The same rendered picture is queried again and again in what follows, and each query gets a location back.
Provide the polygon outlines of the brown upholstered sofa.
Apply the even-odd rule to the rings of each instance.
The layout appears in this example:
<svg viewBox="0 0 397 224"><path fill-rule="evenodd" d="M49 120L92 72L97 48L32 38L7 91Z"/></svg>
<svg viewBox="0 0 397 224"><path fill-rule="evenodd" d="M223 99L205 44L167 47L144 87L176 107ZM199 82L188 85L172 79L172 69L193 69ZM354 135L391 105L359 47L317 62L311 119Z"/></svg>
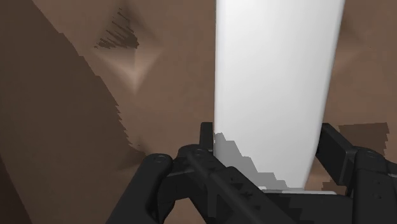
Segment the brown upholstered sofa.
<svg viewBox="0 0 397 224"><path fill-rule="evenodd" d="M0 0L0 158L32 224L105 224L214 124L216 0ZM397 162L397 0L345 0L322 122ZM341 192L315 159L308 191Z"/></svg>

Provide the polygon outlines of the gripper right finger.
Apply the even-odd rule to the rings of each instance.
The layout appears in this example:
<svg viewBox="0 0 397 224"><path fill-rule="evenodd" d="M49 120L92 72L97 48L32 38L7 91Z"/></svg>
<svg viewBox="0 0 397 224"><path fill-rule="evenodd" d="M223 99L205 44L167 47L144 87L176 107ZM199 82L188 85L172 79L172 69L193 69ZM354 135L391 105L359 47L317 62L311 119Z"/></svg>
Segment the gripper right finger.
<svg viewBox="0 0 397 224"><path fill-rule="evenodd" d="M345 196L352 199L352 224L397 224L396 164L369 148L353 146L323 123L316 158Z"/></svg>

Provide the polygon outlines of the tall white vase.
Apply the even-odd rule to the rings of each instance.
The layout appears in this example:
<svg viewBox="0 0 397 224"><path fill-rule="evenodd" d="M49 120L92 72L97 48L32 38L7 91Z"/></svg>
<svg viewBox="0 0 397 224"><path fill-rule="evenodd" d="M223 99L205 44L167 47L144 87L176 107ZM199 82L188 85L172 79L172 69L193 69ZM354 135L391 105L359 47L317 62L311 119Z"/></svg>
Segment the tall white vase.
<svg viewBox="0 0 397 224"><path fill-rule="evenodd" d="M305 193L345 0L216 0L214 155Z"/></svg>

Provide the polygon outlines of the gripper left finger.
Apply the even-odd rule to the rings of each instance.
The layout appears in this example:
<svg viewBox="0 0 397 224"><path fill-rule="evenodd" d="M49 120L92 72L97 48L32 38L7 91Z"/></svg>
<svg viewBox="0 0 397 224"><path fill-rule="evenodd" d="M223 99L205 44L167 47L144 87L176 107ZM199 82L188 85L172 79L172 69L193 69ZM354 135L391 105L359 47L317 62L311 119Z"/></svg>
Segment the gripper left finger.
<svg viewBox="0 0 397 224"><path fill-rule="evenodd" d="M177 200L188 198L206 224L296 224L234 167L213 154L212 123L200 126L200 141L176 158L144 158L106 224L164 224Z"/></svg>

